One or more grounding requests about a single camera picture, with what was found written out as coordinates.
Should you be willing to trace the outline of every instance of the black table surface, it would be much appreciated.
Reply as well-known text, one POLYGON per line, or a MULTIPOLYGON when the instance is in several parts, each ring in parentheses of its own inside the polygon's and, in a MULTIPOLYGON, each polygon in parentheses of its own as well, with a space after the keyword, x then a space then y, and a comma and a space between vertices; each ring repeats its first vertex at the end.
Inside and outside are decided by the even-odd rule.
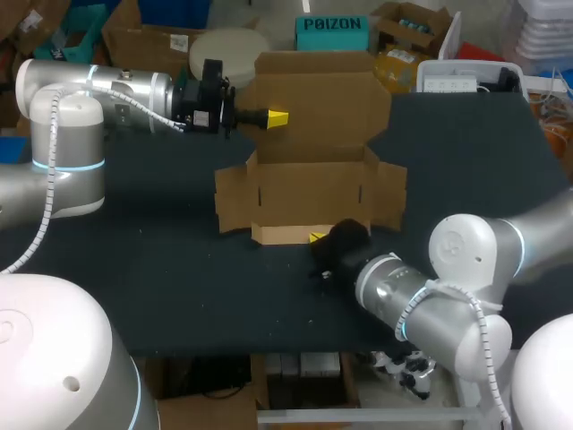
MULTIPOLYGON (((384 324, 353 300, 308 278, 307 245, 256 245, 249 231, 218 232, 213 170, 253 149, 236 134, 114 133, 106 144, 106 202, 85 217, 57 219, 25 272, 70 280, 92 294, 134 355, 376 350, 392 344, 384 324)), ((408 168, 399 234, 375 228, 433 276, 435 225, 453 213, 504 217, 568 187, 529 106, 518 94, 396 96, 389 129, 371 143, 408 168)), ((0 266, 37 226, 0 234, 0 266)), ((573 266, 512 287, 503 315, 519 347, 551 319, 573 312, 573 266)))

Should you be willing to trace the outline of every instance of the teal box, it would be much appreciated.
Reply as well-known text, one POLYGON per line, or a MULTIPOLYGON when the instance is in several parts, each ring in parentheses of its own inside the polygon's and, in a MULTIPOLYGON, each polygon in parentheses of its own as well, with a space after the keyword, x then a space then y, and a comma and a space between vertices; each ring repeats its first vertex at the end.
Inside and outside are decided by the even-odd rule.
POLYGON ((296 18, 297 51, 365 51, 368 37, 365 15, 296 18))
POLYGON ((60 28, 48 41, 34 49, 34 56, 42 60, 91 63, 107 17, 107 8, 104 4, 70 8, 60 28), (78 36, 81 36, 80 43, 74 47, 65 47, 70 37, 78 38, 78 36))

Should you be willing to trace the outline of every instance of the yellow object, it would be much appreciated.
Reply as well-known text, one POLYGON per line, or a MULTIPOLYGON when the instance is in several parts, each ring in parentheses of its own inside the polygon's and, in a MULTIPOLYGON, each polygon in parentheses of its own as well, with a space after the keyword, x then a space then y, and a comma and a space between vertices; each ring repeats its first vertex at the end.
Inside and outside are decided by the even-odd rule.
POLYGON ((387 45, 375 61, 374 74, 392 94, 415 91, 418 65, 429 56, 387 45))
POLYGON ((269 122, 267 129, 273 127, 280 127, 288 124, 288 112, 277 112, 275 110, 269 111, 269 122))
POLYGON ((326 234, 325 233, 311 233, 308 238, 310 243, 316 242, 317 240, 325 237, 326 234))

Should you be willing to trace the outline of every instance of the white round cushion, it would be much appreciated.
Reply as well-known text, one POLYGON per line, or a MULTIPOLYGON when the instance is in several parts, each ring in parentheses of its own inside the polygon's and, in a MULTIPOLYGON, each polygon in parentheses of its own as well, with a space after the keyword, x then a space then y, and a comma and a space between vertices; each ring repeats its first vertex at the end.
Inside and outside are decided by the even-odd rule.
POLYGON ((254 62, 265 51, 270 51, 269 42, 255 30, 211 30, 191 45, 189 66, 193 76, 200 79, 205 59, 221 60, 223 76, 231 85, 243 88, 254 78, 254 62))

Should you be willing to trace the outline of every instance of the metal frame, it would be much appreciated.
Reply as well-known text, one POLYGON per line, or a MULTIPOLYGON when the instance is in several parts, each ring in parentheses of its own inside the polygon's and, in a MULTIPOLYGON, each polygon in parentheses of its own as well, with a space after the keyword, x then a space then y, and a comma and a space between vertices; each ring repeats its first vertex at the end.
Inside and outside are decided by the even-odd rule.
POLYGON ((259 424, 480 421, 479 408, 260 410, 259 424))
POLYGON ((294 423, 406 423, 464 421, 464 430, 484 430, 485 416, 479 408, 480 392, 475 383, 455 378, 461 405, 458 408, 368 408, 286 409, 258 411, 259 425, 294 423))

